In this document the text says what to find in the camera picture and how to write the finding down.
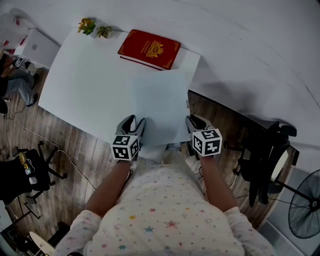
pajama top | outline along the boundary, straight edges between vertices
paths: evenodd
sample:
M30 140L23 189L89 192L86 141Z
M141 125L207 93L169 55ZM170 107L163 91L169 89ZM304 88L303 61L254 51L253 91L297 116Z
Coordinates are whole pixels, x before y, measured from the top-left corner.
M171 164L138 164L116 206L103 218L82 211L55 255L276 253L238 207L222 212L205 201L188 165L174 160Z

sleeve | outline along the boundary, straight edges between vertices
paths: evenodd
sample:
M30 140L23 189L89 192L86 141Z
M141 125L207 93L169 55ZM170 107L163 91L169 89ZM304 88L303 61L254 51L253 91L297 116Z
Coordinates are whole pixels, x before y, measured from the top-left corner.
M83 255L86 244L97 233L102 218L84 210L73 221L70 231L55 248L55 256Z
M233 236L242 243L245 255L277 255L272 245L252 227L247 217L240 213L238 207L233 207L225 211L224 214L229 222Z

white table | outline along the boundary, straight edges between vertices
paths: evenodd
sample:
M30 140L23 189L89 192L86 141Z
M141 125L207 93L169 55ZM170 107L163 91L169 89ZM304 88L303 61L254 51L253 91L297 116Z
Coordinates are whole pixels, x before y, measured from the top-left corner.
M45 241L41 236L37 235L36 233L30 232L30 237L36 244L36 246L39 247L39 249L49 256L55 255L55 248L49 244L47 241Z
M139 74L161 72L121 59L118 50L128 33L91 38L74 29L61 46L46 78L39 106L108 143L125 117L135 114L129 82ZM181 48L172 69L189 86L200 56Z

book cover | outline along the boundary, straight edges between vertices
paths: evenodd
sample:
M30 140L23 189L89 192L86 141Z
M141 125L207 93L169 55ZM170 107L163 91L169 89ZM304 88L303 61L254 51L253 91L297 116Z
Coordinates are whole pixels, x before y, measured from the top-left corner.
M121 58L150 66L159 70L170 70L181 43L147 33L131 30L118 51Z

succulent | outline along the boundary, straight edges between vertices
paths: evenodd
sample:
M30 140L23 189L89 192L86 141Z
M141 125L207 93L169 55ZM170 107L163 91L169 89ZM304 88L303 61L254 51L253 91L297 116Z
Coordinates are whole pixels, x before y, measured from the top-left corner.
M78 33L83 30L83 33L89 35L94 31L96 23L90 18L83 18L79 23Z
M109 33L113 30L112 26L100 26L97 29L96 34L99 36L99 38L102 36L104 38L108 38Z

